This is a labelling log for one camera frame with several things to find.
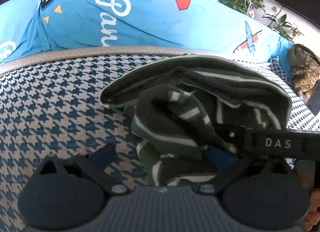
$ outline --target white wall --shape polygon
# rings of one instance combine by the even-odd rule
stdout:
[[[269,14],[273,14],[273,11],[271,10],[273,6],[276,6],[278,10],[281,8],[281,5],[276,3],[274,0],[265,0],[264,4],[266,6],[266,13]],[[304,36],[295,37],[294,42],[310,48],[316,55],[320,56],[320,29],[287,8],[282,9],[280,16],[282,14],[287,14],[287,21],[295,24],[304,34]],[[268,25],[269,21],[261,18],[261,16],[263,16],[263,11],[255,11],[255,19]]]

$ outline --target patterned cushion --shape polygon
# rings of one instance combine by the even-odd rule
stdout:
[[[93,152],[116,143],[117,156],[105,171],[130,188],[145,184],[127,120],[103,108],[103,87],[125,72],[163,59],[155,55],[77,58],[22,68],[0,76],[0,231],[21,231],[17,197],[41,160]],[[286,83],[276,60],[241,64],[277,82],[292,97],[288,128],[320,131],[318,120]]]

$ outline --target black plastic part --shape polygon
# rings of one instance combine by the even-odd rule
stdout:
[[[306,106],[311,110],[314,115],[317,115],[320,111],[320,82],[317,83],[315,90],[312,92],[310,98],[307,101]]]
[[[46,232],[27,227],[24,232]],[[213,196],[190,187],[136,187],[112,197],[93,221],[63,232],[265,232],[230,217]],[[296,225],[272,232],[305,232]]]
[[[26,185],[19,211],[29,226],[62,230],[89,222],[102,211],[104,202],[103,190],[89,180],[47,174]]]
[[[76,155],[67,160],[47,156],[18,200],[18,209],[25,224],[45,230],[63,230],[94,219],[106,201],[115,195],[111,188],[121,185],[107,173],[100,172],[112,162],[110,155],[114,152],[114,145],[109,144],[92,156]],[[129,192],[127,189],[117,195]]]
[[[210,184],[215,187],[215,194],[218,194],[222,189],[226,188],[230,183],[237,179],[243,172],[245,172],[250,164],[253,162],[250,158],[242,158],[229,169],[217,174]]]
[[[229,185],[222,203],[235,220],[263,230],[298,225],[310,207],[307,191],[284,161],[267,161],[260,174]]]

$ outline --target green striped cloth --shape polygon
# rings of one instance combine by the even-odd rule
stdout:
[[[284,129],[292,106],[289,95],[258,72],[197,55],[132,70],[105,87],[100,102],[132,118],[139,159],[155,186],[209,183],[216,175],[203,153],[209,144],[237,154],[213,123]]]

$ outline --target black round pad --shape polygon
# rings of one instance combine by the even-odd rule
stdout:
[[[269,173],[231,184],[222,195],[223,205],[235,220],[252,228],[276,230],[299,224],[310,200],[295,177]]]
[[[92,220],[103,204],[103,190],[95,183],[76,176],[46,174],[25,186],[18,208],[29,226],[62,230]]]

